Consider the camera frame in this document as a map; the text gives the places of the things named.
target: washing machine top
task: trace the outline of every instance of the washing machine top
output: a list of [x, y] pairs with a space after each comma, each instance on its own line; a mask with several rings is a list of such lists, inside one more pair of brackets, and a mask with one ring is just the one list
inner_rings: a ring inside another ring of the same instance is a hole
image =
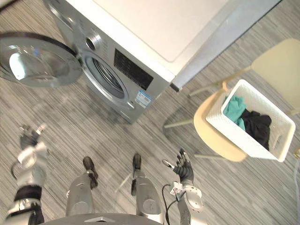
[[94, 0], [172, 62], [229, 0]]
[[236, 0], [66, 0], [167, 81], [188, 64]]

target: metal chair leg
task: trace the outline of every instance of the metal chair leg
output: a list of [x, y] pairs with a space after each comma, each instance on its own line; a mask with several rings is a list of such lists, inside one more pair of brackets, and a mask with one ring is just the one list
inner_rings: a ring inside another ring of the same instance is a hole
[[243, 69], [239, 70], [238, 72], [232, 74], [231, 76], [229, 76], [229, 77], [227, 77], [227, 78], [225, 78], [225, 79], [223, 79], [223, 80], [216, 81], [216, 82], [214, 82], [214, 83], [212, 83], [212, 84], [210, 84], [210, 85], [208, 85], [208, 86], [205, 86], [205, 87], [202, 87], [202, 88], [200, 88], [200, 89], [198, 89], [198, 90], [195, 90], [195, 91], [189, 93], [188, 96], [189, 96], [189, 97], [192, 97], [192, 96], [194, 96], [194, 95], [196, 95], [196, 94], [199, 94], [200, 92], [202, 92], [202, 91], [204, 91], [204, 90], [207, 90], [207, 89], [210, 88], [210, 87], [219, 86], [219, 85], [221, 85], [223, 82], [228, 83], [228, 82], [231, 81], [232, 79], [241, 76], [243, 73], [245, 73], [245, 72], [247, 72], [247, 71], [249, 71], [249, 70], [251, 70], [251, 66], [248, 66], [248, 67], [246, 67], [246, 68], [243, 68]]
[[296, 114], [300, 113], [300, 108], [298, 108], [298, 109], [292, 109], [292, 110], [287, 111], [287, 112], [285, 112], [285, 113], [286, 113], [286, 115], [288, 115], [288, 116], [293, 116], [293, 115], [296, 115]]
[[194, 95], [196, 95], [196, 94], [199, 94], [200, 92], [205, 91], [205, 90], [207, 90], [207, 89], [209, 89], [209, 88], [211, 88], [211, 87], [219, 86], [219, 85], [222, 84], [222, 82], [223, 82], [223, 80], [220, 80], [220, 81], [216, 81], [216, 82], [214, 82], [214, 83], [211, 83], [210, 85], [207, 85], [207, 86], [205, 86], [205, 87], [202, 87], [202, 88], [200, 88], [200, 89], [198, 89], [198, 90], [195, 90], [195, 91], [189, 93], [188, 96], [189, 96], [189, 97], [192, 97], [192, 96], [194, 96]]
[[194, 154], [195, 158], [211, 158], [211, 159], [222, 159], [227, 160], [226, 158], [222, 156], [214, 156], [214, 155], [201, 155], [201, 154]]
[[179, 122], [176, 122], [176, 123], [167, 124], [167, 125], [164, 125], [164, 128], [179, 127], [179, 126], [190, 124], [190, 123], [193, 123], [193, 119], [189, 119], [189, 120], [179, 121]]

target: black cable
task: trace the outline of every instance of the black cable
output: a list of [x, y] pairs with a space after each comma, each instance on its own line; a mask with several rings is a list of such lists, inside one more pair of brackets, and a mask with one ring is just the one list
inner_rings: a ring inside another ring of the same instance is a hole
[[169, 204], [169, 206], [168, 206], [168, 208], [167, 208], [167, 211], [166, 212], [168, 212], [169, 211], [169, 208], [171, 207], [171, 205], [173, 205], [175, 202], [178, 202], [177, 201], [177, 199], [176, 200], [174, 200], [173, 202], [171, 202], [170, 204]]
[[15, 176], [15, 173], [14, 173], [14, 167], [19, 163], [19, 161], [15, 161], [11, 167], [10, 167], [10, 174], [13, 176], [13, 178], [16, 180], [17, 177]]
[[165, 185], [163, 186], [162, 190], [161, 190], [161, 194], [163, 195], [163, 200], [164, 200], [164, 204], [165, 204], [165, 219], [166, 219], [168, 225], [170, 225], [169, 214], [168, 214], [168, 211], [167, 211], [168, 207], [167, 207], [167, 203], [166, 203], [166, 201], [165, 201], [165, 195], [164, 195], [164, 188], [165, 188], [166, 186], [171, 186], [171, 185], [170, 185], [170, 184], [165, 184]]

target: gray carpet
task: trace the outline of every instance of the gray carpet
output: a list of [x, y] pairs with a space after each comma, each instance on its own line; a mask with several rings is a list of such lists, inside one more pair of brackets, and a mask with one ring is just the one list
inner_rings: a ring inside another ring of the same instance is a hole
[[[43, 3], [20, 0], [0, 14], [0, 31], [34, 31], [62, 41]], [[93, 190], [97, 212], [135, 213], [130, 195], [131, 179], [117, 192], [131, 173], [135, 152], [158, 192], [177, 180], [161, 159], [175, 162], [184, 147], [194, 153], [213, 154], [197, 136], [192, 125], [163, 130], [167, 122], [189, 119], [198, 105], [217, 89], [191, 99], [187, 94], [249, 65], [257, 56], [286, 38], [300, 39], [300, 1], [283, 0], [263, 19], [217, 57], [180, 94], [167, 89], [133, 125], [127, 124], [110, 107], [91, 93], [82, 78], [56, 89], [32, 89], [0, 79], [0, 218], [11, 204], [16, 184], [9, 168], [20, 152], [19, 126], [48, 124], [43, 140], [51, 151], [42, 204], [46, 221], [64, 216], [66, 191], [82, 173], [82, 158], [91, 156], [99, 173], [99, 187]], [[253, 72], [243, 76], [283, 111], [289, 105]], [[293, 152], [300, 146], [300, 117], [292, 116], [296, 133], [285, 162], [246, 158], [241, 163], [195, 159], [195, 184], [201, 188], [210, 225], [294, 225], [296, 195]], [[171, 224], [178, 225], [179, 213], [170, 210]]]

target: open washing machine door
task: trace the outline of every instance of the open washing machine door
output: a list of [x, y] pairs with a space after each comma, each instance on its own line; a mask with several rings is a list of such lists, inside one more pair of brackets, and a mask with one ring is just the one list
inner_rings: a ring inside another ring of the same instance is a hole
[[31, 87], [70, 84], [82, 74], [76, 53], [47, 36], [28, 32], [0, 37], [0, 76]]

